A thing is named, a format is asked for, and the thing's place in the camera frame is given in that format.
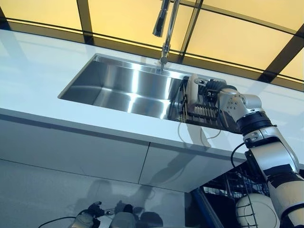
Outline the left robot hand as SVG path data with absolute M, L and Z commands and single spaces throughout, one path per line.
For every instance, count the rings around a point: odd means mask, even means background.
M 113 209 L 102 209 L 101 205 L 101 201 L 97 201 L 91 204 L 87 209 L 87 213 L 93 216 L 94 218 L 99 218 L 102 216 L 111 216 L 114 214 Z

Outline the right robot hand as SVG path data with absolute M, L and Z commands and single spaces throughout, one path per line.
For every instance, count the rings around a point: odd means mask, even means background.
M 202 95 L 204 99 L 209 102 L 215 103 L 218 99 L 218 94 L 223 89 L 233 89 L 236 90 L 234 86 L 227 85 L 226 82 L 217 81 L 214 79 L 194 79 L 194 83 L 198 84 L 198 94 Z

